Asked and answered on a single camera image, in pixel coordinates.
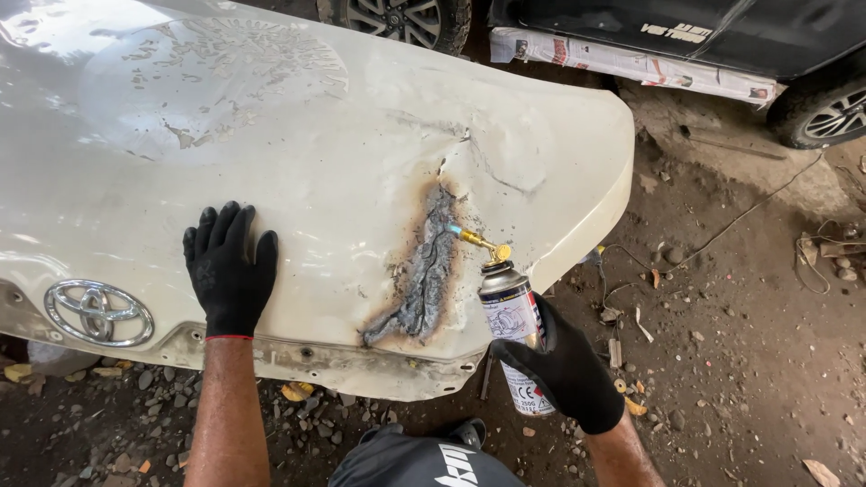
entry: chrome emblem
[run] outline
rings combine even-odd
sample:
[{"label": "chrome emblem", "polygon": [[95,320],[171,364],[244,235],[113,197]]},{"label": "chrome emblem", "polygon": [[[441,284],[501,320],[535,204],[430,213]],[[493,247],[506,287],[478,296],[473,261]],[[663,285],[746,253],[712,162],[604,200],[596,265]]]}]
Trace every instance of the chrome emblem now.
[{"label": "chrome emblem", "polygon": [[[83,293],[74,293],[81,297],[73,297],[69,291],[82,289]],[[113,309],[109,296],[113,295],[122,301],[124,308]],[[73,327],[60,314],[57,308],[60,303],[64,308],[76,313],[81,318],[82,333]],[[60,281],[51,286],[45,293],[45,310],[48,316],[64,331],[75,338],[101,345],[103,347],[133,347],[144,343],[153,335],[153,318],[141,301],[126,292],[96,281],[70,280]],[[141,331],[133,338],[115,341],[114,324],[117,321],[129,321],[138,318],[141,321]]]}]

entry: black glove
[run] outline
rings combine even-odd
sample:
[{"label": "black glove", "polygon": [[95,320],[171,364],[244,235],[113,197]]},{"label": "black glove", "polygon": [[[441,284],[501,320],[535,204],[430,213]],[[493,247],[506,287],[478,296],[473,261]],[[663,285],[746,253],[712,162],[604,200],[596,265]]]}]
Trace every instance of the black glove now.
[{"label": "black glove", "polygon": [[229,201],[217,216],[207,207],[198,229],[184,232],[184,257],[192,288],[207,316],[205,340],[252,340],[276,280],[276,233],[266,231],[250,255],[249,226],[255,208]]},{"label": "black glove", "polygon": [[610,431],[623,417],[625,399],[617,392],[584,332],[533,292],[546,330],[543,353],[518,341],[494,340],[502,363],[535,381],[551,404],[574,418],[587,434]]}]

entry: newspaper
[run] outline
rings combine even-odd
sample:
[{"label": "newspaper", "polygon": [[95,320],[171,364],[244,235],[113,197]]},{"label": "newspaper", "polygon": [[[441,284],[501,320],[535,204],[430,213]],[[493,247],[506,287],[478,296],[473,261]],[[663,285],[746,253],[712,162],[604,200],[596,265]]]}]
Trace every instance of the newspaper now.
[{"label": "newspaper", "polygon": [[543,32],[497,27],[490,32],[490,61],[545,61],[640,81],[763,105],[776,95],[776,81],[702,64],[677,61]]}]

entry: black car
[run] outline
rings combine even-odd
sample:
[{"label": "black car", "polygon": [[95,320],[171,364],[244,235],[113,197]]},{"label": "black car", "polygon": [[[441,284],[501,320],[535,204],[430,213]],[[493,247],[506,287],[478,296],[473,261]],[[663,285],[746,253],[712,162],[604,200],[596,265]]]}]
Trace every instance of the black car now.
[{"label": "black car", "polygon": [[[469,0],[317,4],[324,22],[450,55],[469,33]],[[866,134],[863,0],[493,0],[488,25],[776,81],[787,88],[772,101],[767,125],[789,147]]]}]

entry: person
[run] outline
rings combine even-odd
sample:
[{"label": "person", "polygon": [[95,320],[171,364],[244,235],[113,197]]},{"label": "person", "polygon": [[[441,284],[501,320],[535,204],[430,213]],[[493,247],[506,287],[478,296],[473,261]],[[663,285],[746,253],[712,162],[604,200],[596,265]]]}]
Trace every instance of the person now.
[{"label": "person", "polygon": [[[204,387],[198,404],[185,487],[270,485],[268,447],[253,371],[255,325],[274,288],[277,236],[266,231],[251,253],[255,208],[229,201],[205,208],[184,233],[192,288],[206,315]],[[583,332],[536,295],[547,329],[546,350],[494,341],[493,353],[536,381],[556,408],[576,419],[602,487],[664,486],[631,423],[623,396]],[[364,434],[331,475],[332,487],[522,486],[481,451],[480,420],[451,438],[411,438],[397,424]]]}]

